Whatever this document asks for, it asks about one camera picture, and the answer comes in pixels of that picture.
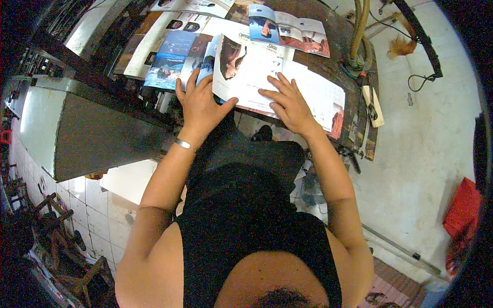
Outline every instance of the finger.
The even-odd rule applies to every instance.
[[[177,78],[176,79],[175,92],[176,92],[176,97],[178,98],[178,100],[180,101],[180,103],[182,103],[184,101],[184,99],[185,99],[185,94],[181,90],[181,79],[180,78]]]
[[[267,80],[270,83],[272,83],[276,88],[278,88],[281,93],[286,94],[286,95],[289,95],[292,93],[292,91],[285,84],[283,84],[279,80],[275,79],[274,77],[269,75],[269,76],[267,76]]]
[[[277,77],[278,77],[279,81],[282,82],[286,87],[288,87],[288,88],[291,87],[289,80],[287,80],[286,77],[281,72],[278,72]]]
[[[193,91],[195,89],[195,84],[197,83],[197,77],[199,76],[200,68],[193,70],[192,74],[188,78],[186,83],[186,91]]]
[[[199,82],[199,84],[197,85],[197,87],[195,87],[195,89],[197,89],[197,90],[200,91],[200,90],[204,89],[205,87],[207,87],[209,84],[211,85],[211,89],[212,89],[212,74],[210,74],[208,76],[205,76],[204,79],[202,79]]]
[[[291,79],[291,85],[293,86],[294,90],[301,95],[300,89],[298,89],[298,85],[296,84],[296,80],[294,80],[294,78]]]
[[[279,118],[281,118],[283,122],[285,119],[287,119],[286,110],[281,105],[276,102],[272,102],[269,104],[269,106],[279,116]]]
[[[238,103],[239,99],[236,97],[232,97],[228,99],[222,106],[219,107],[219,110],[221,110],[222,117],[224,118],[226,114],[228,114],[231,109],[234,108],[234,106]]]
[[[210,94],[210,95],[211,95],[211,97],[213,96],[213,94],[212,94],[212,81],[211,81],[211,82],[209,82],[209,83],[206,85],[206,87],[204,88],[204,90],[205,90],[205,92],[206,92],[207,94]]]
[[[265,96],[267,98],[275,100],[277,103],[279,103],[284,108],[286,108],[287,105],[289,105],[289,103],[287,102],[288,99],[287,99],[286,95],[279,93],[277,91],[258,89],[258,93],[262,96]]]

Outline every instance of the wooden block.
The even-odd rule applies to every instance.
[[[363,96],[365,97],[366,106],[370,104],[370,86],[363,86]],[[380,103],[378,102],[377,93],[375,93],[375,88],[373,88],[373,105],[377,111],[378,118],[374,121],[371,119],[371,125],[373,127],[379,127],[385,124],[384,115],[382,114],[382,109],[380,109]]]

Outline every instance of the black tank top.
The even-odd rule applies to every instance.
[[[243,164],[205,175],[177,218],[183,242],[183,306],[213,307],[234,266],[258,251],[300,258],[340,307],[341,286],[324,224],[296,212],[277,178]]]

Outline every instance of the red bag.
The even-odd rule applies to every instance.
[[[445,268],[452,276],[461,269],[467,251],[473,243],[480,203],[481,195],[476,190],[476,185],[465,177],[443,220],[443,227],[452,237],[445,260]]]
[[[465,231],[470,223],[477,223],[480,203],[481,195],[476,190],[476,185],[465,177],[443,219],[443,227],[453,239]]]

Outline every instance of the floor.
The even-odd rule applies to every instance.
[[[323,1],[332,8],[339,6],[336,12],[340,15],[354,9],[353,1]],[[418,44],[412,54],[390,60],[388,42],[399,33],[387,28],[370,40],[378,63],[385,125],[378,130],[375,160],[360,161],[362,173],[351,168],[350,175],[362,222],[419,253],[443,272],[450,238],[442,220],[463,177],[474,180],[474,119],[481,110],[473,68],[446,17],[432,1],[406,2],[414,6],[430,36],[444,77],[427,82],[414,93],[408,89],[408,77],[433,73],[423,47]],[[398,12],[391,4],[379,15],[381,6],[379,0],[370,1],[370,9],[379,19]],[[374,22],[368,17],[368,25]],[[394,26],[406,32],[399,23]],[[411,86],[419,88],[421,81],[412,80]],[[402,254],[395,256],[380,249],[375,255],[419,282],[430,277],[410,265],[409,258],[402,260]]]
[[[339,14],[354,5],[352,1],[325,1],[333,8],[339,6]],[[444,77],[426,83],[419,92],[410,91],[409,75],[432,73],[422,46],[411,55],[391,61],[387,57],[388,42],[395,39],[397,32],[385,29],[371,39],[379,67],[379,101],[386,123],[378,131],[375,160],[359,161],[362,173],[356,174],[351,168],[350,175],[362,222],[443,270],[449,237],[441,221],[462,178],[474,179],[472,137],[480,106],[474,71],[443,13],[432,1],[406,2],[411,6],[418,4],[415,14],[432,39]],[[380,1],[371,0],[371,10],[378,18],[397,11],[395,5],[388,5],[379,16],[380,6]],[[403,30],[398,23],[394,25]],[[412,86],[418,87],[419,80],[412,81]],[[237,114],[236,120],[247,136],[264,124],[246,115]],[[278,128],[274,131],[283,135]],[[300,137],[289,138],[306,147]],[[101,191],[97,181],[76,178],[55,184],[23,150],[16,136],[13,140],[11,159],[18,163],[33,202],[41,201],[36,184],[43,177],[47,190],[56,191],[74,210],[73,226],[81,232],[88,252],[106,256],[114,270],[130,231],[128,210],[120,207],[111,193]],[[291,196],[299,210],[327,219],[321,214],[326,211],[323,207],[306,208],[299,191]],[[430,278],[391,246],[368,233],[365,235],[373,241],[370,245],[375,256],[387,264],[418,282]]]

